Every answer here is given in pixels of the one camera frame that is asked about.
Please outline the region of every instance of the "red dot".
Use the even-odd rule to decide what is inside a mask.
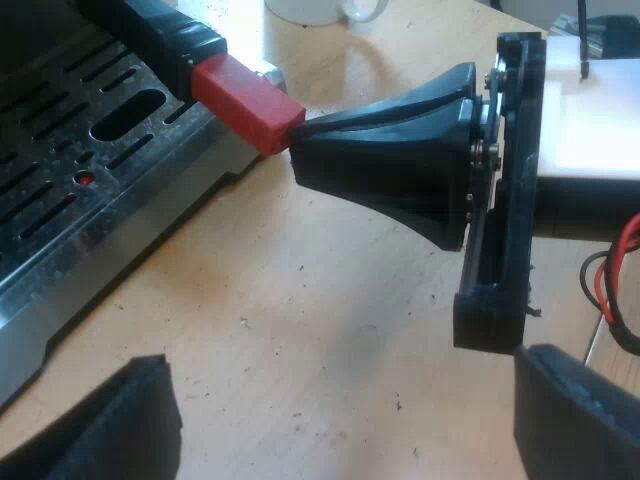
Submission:
[[[96,176],[87,171],[78,172],[73,176],[73,181],[78,185],[89,185],[90,183],[93,183],[95,179]]]

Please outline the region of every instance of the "drip tray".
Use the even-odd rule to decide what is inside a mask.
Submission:
[[[284,88],[275,67],[257,70]],[[257,153],[94,30],[0,83],[0,405]]]

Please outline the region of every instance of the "light wood surface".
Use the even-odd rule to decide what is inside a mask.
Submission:
[[[472,0],[391,0],[376,21],[303,28],[260,0],[179,7],[285,73],[310,116],[368,103],[532,27]],[[598,321],[577,271],[600,246],[536,239],[526,342],[584,358]],[[513,364],[455,350],[462,254],[301,187],[288,153],[215,196],[59,346],[0,417],[0,456],[132,356],[164,352],[181,479],[524,478]]]

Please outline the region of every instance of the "red rubber tip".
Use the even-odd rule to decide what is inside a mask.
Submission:
[[[303,107],[226,53],[196,66],[191,95],[263,155],[287,148],[304,121]]]

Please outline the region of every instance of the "white mug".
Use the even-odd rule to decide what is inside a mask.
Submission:
[[[301,25],[329,25],[348,17],[370,22],[385,9],[389,0],[377,0],[370,11],[362,11],[355,0],[265,0],[269,9],[289,22]]]

